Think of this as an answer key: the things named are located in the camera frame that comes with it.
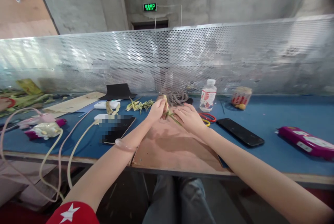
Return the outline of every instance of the brown paper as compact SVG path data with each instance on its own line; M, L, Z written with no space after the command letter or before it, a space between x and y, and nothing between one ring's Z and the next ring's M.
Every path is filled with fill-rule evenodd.
M152 126L139 145L132 166L203 174L227 171L208 145L172 119L159 120Z
M105 94L100 92L92 92L77 98L73 98L56 105L44 108L44 112L52 113L54 117L59 117L67 113L74 113L89 104L98 101Z

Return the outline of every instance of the blue tabletop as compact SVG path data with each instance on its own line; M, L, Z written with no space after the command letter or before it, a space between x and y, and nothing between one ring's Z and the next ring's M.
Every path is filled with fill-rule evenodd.
M156 96L145 96L140 101L156 99ZM147 112L133 110L127 112L126 106L130 100L121 101L120 115L133 115L135 122L129 131L134 129L146 117ZM194 99L194 106L198 108L199 99ZM70 155L75 143L82 133L94 121L94 116L105 113L105 110L93 110L75 129L63 147L63 155ZM211 112L217 119L230 118L265 140L263 146L248 149L240 144L216 123L211 128L239 147L247 150L259 159L284 173L315 174L334 176L334 162L309 156L297 147L281 139L275 131L282 126L295 126L334 144L332 128L334 123L334 97L321 96L252 96L245 111L232 107L228 102L216 101ZM60 143L68 135L74 125L80 120L82 113L64 115L67 125L63 126L64 134L52 154L57 154ZM106 125L93 126L75 153L76 157L100 158L111 146L100 142ZM47 141L39 139L29 141L28 137L19 129L6 132L4 150L13 152L45 154L56 138Z

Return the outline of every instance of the doorway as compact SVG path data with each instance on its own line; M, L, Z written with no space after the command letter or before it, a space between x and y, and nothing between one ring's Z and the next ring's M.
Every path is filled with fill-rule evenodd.
M154 21L152 22L136 22L132 23L133 30L142 30L142 29L154 29ZM156 29L168 27L168 20L166 21L157 21Z

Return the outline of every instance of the hand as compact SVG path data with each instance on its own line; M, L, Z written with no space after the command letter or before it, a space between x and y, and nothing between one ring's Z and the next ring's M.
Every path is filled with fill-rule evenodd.
M207 130L207 126L193 105L184 103L183 107L178 107L173 110L173 113L177 115L179 122L188 132L198 136L199 133Z
M164 112L165 104L166 100L163 98L154 102L146 119L149 119L151 121L159 120Z
M0 111L5 110L11 104L11 100L8 98L0 98Z

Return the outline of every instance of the metal partition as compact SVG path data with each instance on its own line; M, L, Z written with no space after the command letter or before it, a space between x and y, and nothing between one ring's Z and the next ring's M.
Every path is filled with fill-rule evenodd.
M159 30L0 40L1 88L31 78L49 92L100 91L128 83L133 93L255 94L334 91L334 15Z

